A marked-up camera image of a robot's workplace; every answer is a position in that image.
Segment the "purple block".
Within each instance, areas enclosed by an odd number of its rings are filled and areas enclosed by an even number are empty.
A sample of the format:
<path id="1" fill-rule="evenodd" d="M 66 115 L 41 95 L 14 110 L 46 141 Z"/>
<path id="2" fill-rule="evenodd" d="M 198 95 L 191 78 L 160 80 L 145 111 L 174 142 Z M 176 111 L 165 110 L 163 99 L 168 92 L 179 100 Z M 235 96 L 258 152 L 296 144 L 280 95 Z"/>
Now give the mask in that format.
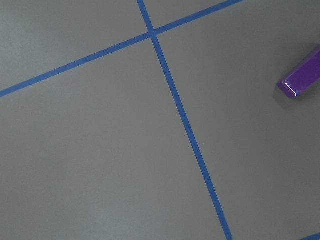
<path id="1" fill-rule="evenodd" d="M 320 46 L 318 45 L 276 86 L 288 97 L 296 98 L 320 79 Z"/>

